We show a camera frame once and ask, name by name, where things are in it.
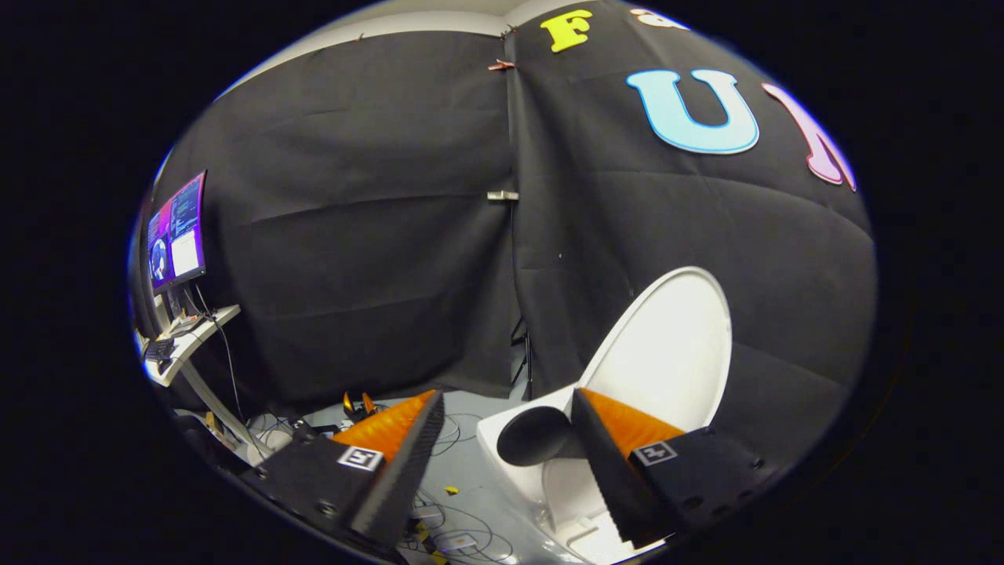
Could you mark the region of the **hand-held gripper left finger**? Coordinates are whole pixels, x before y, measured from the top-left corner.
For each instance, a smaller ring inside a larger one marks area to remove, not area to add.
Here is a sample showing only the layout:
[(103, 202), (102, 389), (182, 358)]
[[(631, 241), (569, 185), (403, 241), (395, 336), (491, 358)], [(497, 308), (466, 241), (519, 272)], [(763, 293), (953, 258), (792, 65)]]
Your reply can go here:
[(444, 393), (427, 390), (329, 439), (304, 425), (239, 479), (322, 535), (392, 550), (405, 535), (444, 420)]

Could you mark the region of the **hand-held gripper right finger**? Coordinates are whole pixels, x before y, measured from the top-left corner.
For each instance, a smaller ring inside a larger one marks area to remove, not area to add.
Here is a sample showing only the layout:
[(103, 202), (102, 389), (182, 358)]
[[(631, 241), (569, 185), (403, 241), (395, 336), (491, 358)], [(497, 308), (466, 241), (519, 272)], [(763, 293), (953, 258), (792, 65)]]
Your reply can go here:
[(573, 391), (571, 423), (618, 536), (636, 548), (712, 528), (780, 472), (716, 427), (682, 432), (586, 388)]

